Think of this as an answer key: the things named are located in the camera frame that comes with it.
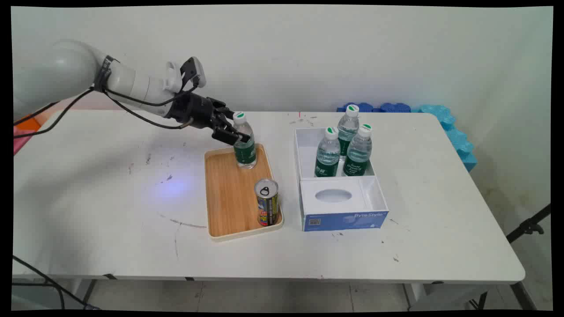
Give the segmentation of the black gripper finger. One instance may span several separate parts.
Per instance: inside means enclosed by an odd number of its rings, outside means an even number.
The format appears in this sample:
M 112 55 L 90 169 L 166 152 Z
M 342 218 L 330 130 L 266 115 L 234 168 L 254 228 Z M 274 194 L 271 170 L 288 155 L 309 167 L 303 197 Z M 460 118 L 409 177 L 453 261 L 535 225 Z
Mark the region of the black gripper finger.
M 214 112 L 219 116 L 222 115 L 229 120 L 233 120 L 234 111 L 228 108 L 227 104 L 217 99 L 214 100 Z
M 211 126 L 213 139 L 226 143 L 230 146 L 235 145 L 237 142 L 247 143 L 250 140 L 250 135 L 239 132 L 228 121 L 214 120 Z

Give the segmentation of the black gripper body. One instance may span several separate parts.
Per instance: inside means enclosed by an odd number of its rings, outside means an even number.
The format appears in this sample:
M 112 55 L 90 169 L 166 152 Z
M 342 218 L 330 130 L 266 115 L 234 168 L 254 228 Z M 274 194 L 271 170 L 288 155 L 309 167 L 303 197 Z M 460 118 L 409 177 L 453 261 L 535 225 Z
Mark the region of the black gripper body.
M 167 118 L 192 128 L 214 129 L 217 124 L 215 115 L 219 114 L 217 110 L 223 106 L 224 102 L 217 99 L 188 93 L 172 102 Z

